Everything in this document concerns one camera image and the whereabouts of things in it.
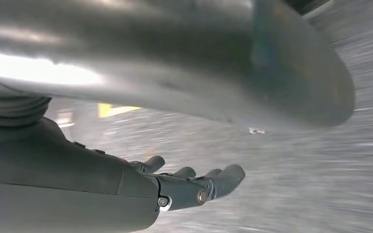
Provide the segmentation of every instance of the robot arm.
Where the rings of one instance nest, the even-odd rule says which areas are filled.
[[[130,162],[69,142],[53,121],[0,127],[0,233],[127,233],[160,211],[200,206],[244,179],[238,165],[194,178],[189,167],[151,174],[165,161]]]

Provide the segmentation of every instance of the silver surface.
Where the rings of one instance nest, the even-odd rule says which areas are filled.
[[[279,132],[354,108],[345,65],[280,0],[0,0],[0,84]]]

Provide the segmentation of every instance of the black joint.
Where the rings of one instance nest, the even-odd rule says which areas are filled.
[[[86,146],[84,144],[81,144],[79,142],[73,142],[75,145],[79,146],[79,147],[82,147],[82,148],[85,148]]]
[[[98,152],[99,154],[105,154],[103,150],[93,149],[93,151]]]

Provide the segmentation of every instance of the concrete floor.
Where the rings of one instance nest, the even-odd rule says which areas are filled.
[[[373,0],[338,0],[311,23],[356,83],[355,115],[325,134],[252,135],[147,109],[99,118],[96,103],[76,100],[55,100],[48,116],[71,108],[73,140],[129,161],[161,155],[162,171],[192,166],[204,174],[229,163],[246,170],[232,195],[161,213],[145,233],[373,233]]]

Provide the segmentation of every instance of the white debris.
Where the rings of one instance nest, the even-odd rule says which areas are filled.
[[[250,134],[265,134],[265,130],[258,128],[250,128]]]

